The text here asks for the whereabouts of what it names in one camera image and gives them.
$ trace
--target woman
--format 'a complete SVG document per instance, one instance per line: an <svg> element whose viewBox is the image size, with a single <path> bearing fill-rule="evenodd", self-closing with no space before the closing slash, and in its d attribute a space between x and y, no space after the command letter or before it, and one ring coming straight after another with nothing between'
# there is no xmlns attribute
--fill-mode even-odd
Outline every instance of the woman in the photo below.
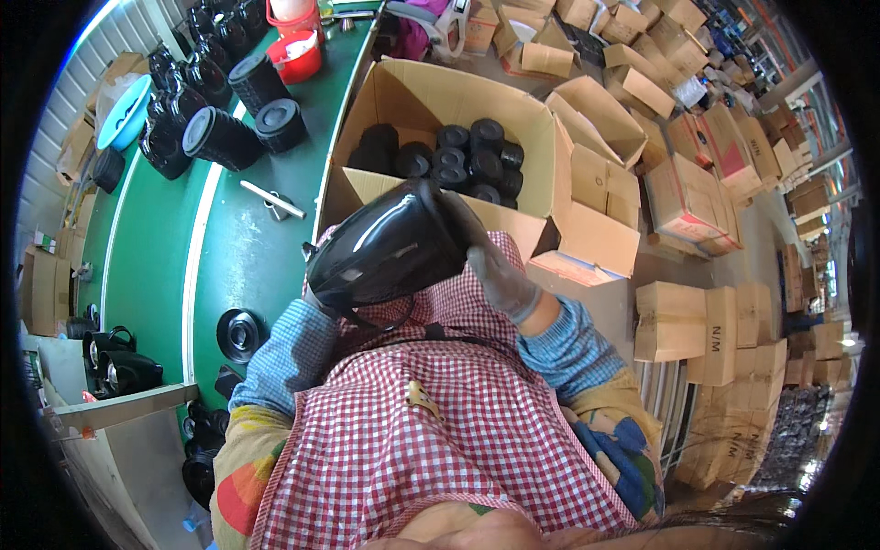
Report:
<svg viewBox="0 0 880 550"><path fill-rule="evenodd" d="M366 339L307 290L254 355L215 461L219 547L749 544L708 527L609 539L663 514L659 423L583 306L530 282L510 236L456 194L444 202L468 267L419 292L404 326Z"/></svg>

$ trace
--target kettle spout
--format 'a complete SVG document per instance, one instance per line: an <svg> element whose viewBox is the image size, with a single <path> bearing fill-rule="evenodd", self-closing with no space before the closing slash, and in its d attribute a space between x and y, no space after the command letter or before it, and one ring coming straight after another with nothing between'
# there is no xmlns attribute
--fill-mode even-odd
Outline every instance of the kettle spout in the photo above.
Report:
<svg viewBox="0 0 880 550"><path fill-rule="evenodd" d="M305 263L308 263L317 251L318 247L312 243L303 243L303 257L305 258Z"/></svg>

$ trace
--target gray glove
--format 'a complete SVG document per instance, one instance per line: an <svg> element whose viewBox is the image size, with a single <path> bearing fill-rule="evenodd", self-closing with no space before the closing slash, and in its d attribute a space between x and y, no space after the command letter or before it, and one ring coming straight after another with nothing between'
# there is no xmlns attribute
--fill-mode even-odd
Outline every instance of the gray glove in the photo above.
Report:
<svg viewBox="0 0 880 550"><path fill-rule="evenodd" d="M443 201L470 241L467 263L483 285L486 301L514 324L521 323L535 311L541 288L510 265L471 207L456 193L443 193Z"/></svg>
<svg viewBox="0 0 880 550"><path fill-rule="evenodd" d="M337 320L339 318L339 312L332 307L323 305L315 297L314 292L312 292L312 287L308 284L305 285L305 295L303 296L303 301L309 305L313 305L319 312L324 313L332 320Z"/></svg>

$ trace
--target corrugated wall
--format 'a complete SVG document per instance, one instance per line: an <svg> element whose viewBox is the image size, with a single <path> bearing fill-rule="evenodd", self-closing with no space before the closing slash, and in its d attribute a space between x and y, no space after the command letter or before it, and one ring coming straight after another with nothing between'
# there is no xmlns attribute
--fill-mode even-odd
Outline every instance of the corrugated wall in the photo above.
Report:
<svg viewBox="0 0 880 550"><path fill-rule="evenodd" d="M70 124L83 112L104 68L122 51L147 55L158 44L147 3L158 5L165 25L176 26L195 0L122 0L95 27L61 71L36 129L27 159L16 223L16 258L36 229L54 235L69 187L55 176L55 161Z"/></svg>

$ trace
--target blue checkered sleeve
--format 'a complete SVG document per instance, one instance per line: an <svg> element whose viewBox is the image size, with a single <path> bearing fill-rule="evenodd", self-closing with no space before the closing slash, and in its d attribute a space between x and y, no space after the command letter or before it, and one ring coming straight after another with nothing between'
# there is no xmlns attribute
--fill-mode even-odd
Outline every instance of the blue checkered sleeve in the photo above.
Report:
<svg viewBox="0 0 880 550"><path fill-rule="evenodd" d="M626 363L617 349L593 326L583 304L557 296L559 318L544 333L517 337L519 355L538 372L562 400L571 400L583 390L602 385Z"/></svg>
<svg viewBox="0 0 880 550"><path fill-rule="evenodd" d="M335 341L332 319L303 300L290 302L232 390L229 410L259 405L293 416L293 394L320 384Z"/></svg>

